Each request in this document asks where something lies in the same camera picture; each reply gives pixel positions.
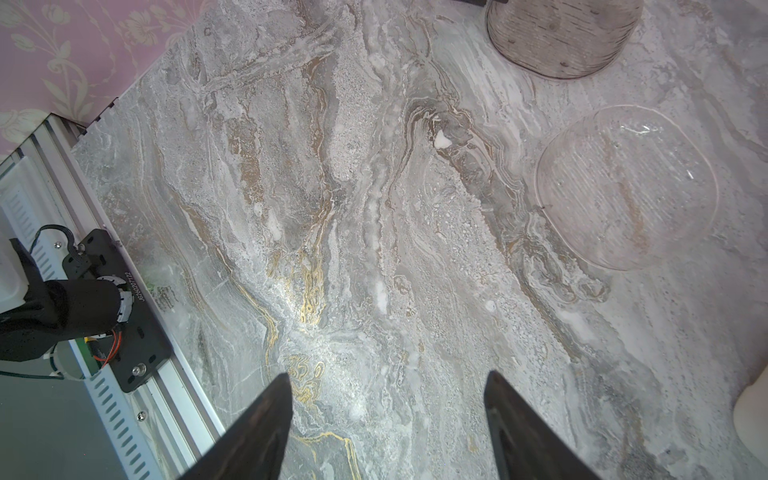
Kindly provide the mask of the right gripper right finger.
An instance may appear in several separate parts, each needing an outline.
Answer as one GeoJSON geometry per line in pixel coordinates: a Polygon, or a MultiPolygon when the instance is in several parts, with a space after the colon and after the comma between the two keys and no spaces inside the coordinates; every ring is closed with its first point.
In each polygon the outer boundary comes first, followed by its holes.
{"type": "Polygon", "coordinates": [[[501,480],[598,478],[501,373],[489,372],[483,401],[501,480]]]}

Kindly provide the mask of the grey smoked glass plate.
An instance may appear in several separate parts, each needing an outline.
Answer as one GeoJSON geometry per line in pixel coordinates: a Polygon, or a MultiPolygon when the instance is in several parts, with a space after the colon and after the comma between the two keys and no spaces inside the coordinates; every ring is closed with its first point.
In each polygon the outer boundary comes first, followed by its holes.
{"type": "Polygon", "coordinates": [[[510,62],[558,80],[592,75],[614,61],[639,23],[631,0],[493,1],[489,39],[510,62]]]}

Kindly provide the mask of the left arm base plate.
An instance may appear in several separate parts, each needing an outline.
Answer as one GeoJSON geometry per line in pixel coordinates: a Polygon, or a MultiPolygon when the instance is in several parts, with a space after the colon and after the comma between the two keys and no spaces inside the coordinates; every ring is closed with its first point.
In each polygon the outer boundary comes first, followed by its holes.
{"type": "Polygon", "coordinates": [[[121,346],[109,362],[121,390],[131,393],[156,374],[171,358],[173,348],[150,295],[127,263],[117,241],[94,229],[78,244],[75,255],[62,261],[73,295],[67,330],[78,335],[121,335],[121,346]]]}

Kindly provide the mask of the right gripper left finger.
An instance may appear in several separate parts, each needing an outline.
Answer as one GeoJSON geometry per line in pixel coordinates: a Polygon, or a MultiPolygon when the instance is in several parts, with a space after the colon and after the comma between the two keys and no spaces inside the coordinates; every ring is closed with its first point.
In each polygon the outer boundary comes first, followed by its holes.
{"type": "Polygon", "coordinates": [[[282,373],[181,478],[277,479],[292,417],[290,377],[282,373]]]}

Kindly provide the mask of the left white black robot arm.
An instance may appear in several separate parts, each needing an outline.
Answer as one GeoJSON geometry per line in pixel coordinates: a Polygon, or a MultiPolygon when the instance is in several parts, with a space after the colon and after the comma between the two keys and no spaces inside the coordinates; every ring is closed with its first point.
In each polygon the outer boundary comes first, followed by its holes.
{"type": "Polygon", "coordinates": [[[106,334],[129,320],[134,296],[115,276],[48,280],[22,243],[9,245],[27,281],[21,305],[1,314],[1,359],[24,362],[43,356],[56,344],[106,334]]]}

